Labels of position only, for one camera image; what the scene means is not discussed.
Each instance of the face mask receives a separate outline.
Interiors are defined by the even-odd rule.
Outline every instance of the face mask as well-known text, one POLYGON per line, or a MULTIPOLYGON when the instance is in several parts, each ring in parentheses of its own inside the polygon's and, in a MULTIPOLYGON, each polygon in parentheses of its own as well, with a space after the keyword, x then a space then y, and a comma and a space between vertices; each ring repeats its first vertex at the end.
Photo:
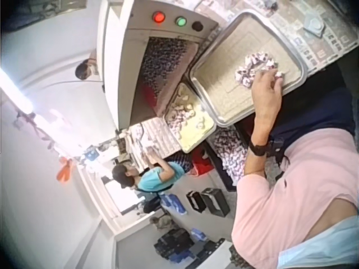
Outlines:
POLYGON ((355 264, 358 248, 358 217, 353 216, 308 241, 282 251, 277 269, 355 264))

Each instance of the black wristwatch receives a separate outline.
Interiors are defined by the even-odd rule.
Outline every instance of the black wristwatch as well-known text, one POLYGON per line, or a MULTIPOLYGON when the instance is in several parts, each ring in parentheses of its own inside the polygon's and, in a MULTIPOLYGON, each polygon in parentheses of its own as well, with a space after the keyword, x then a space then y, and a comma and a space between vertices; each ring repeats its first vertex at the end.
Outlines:
POLYGON ((249 148, 254 153, 254 155, 261 157, 261 156, 264 156, 268 152, 269 143, 267 142, 267 144, 264 146, 257 146, 257 145, 255 146, 255 145, 253 145, 252 140, 251 140, 251 141, 249 141, 249 148))
POLYGON ((252 141, 249 141, 249 148, 254 153, 254 155, 259 157, 264 156, 266 153, 269 153, 270 156, 274 156, 282 149, 283 144, 284 140, 278 138, 269 140, 264 146, 253 145, 252 141))

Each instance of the red indicator light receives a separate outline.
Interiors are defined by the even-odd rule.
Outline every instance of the red indicator light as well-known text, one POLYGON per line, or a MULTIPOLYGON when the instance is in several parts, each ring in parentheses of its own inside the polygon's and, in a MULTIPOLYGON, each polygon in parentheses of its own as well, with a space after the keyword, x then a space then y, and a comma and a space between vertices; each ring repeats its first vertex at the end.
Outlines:
POLYGON ((156 11, 153 16, 152 19, 157 22, 158 24, 164 22, 164 19, 166 18, 166 16, 164 15, 163 12, 160 11, 156 11))

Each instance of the pink shirt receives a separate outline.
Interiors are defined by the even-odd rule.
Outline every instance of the pink shirt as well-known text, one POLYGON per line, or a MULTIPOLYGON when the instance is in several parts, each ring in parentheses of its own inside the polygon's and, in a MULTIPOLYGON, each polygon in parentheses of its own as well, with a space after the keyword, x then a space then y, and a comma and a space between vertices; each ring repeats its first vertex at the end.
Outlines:
POLYGON ((279 253, 302 243, 333 199, 358 206, 359 155, 348 132, 311 132, 286 156, 291 164, 282 164, 285 173, 272 189, 258 175, 247 175, 237 185, 232 240, 255 268, 276 268, 279 253))

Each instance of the black button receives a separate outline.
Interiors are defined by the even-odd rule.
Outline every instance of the black button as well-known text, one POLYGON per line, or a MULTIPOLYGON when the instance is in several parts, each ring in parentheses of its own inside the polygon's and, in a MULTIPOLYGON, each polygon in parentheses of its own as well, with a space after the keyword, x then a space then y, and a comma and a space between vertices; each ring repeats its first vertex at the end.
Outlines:
POLYGON ((203 24, 200 22, 200 21, 195 21, 193 24, 192 24, 192 29, 197 31, 197 32, 200 32, 203 30, 203 24))

